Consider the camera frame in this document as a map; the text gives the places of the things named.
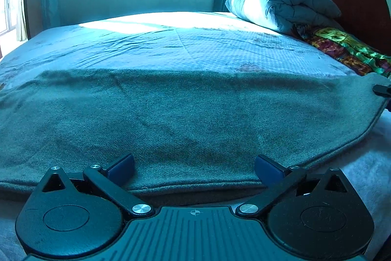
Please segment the grey-green fleece pants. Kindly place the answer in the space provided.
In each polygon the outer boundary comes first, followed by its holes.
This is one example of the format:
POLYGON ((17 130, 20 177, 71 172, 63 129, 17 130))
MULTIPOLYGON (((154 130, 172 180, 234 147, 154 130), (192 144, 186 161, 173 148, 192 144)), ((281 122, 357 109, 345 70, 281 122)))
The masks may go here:
POLYGON ((378 74, 70 69, 1 88, 1 192, 30 193, 51 166, 132 154, 140 196, 259 187, 254 159, 314 168, 371 131, 378 74))

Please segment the colourful patterned pillow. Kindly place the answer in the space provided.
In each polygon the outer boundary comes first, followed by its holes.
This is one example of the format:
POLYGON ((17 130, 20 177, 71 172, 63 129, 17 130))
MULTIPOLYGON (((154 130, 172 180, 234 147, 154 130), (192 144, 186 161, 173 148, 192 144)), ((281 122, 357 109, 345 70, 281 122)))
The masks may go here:
POLYGON ((390 78, 390 56, 337 28, 295 24, 293 33, 356 74, 376 73, 390 78))

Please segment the folded blue quilt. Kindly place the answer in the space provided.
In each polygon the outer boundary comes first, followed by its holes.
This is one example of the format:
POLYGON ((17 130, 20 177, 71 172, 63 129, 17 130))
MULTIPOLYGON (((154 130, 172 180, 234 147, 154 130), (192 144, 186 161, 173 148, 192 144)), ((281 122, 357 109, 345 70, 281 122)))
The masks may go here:
POLYGON ((225 6, 240 19, 287 35, 299 25, 341 28, 332 0, 226 0, 225 6))

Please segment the blue floral bed sheet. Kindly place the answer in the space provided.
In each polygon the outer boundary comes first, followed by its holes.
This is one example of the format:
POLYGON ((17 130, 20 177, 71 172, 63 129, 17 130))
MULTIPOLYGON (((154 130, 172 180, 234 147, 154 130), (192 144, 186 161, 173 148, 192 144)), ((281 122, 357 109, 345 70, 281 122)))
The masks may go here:
MULTIPOLYGON (((356 76, 315 47, 232 14, 157 12, 46 30, 5 57, 1 80, 4 72, 17 85, 42 71, 94 67, 356 76)), ((390 235, 390 153, 378 147, 390 145, 388 124, 385 111, 369 141, 335 162, 374 218, 369 258, 390 235)), ((1 260, 23 258, 11 230, 22 204, 1 199, 1 260)))

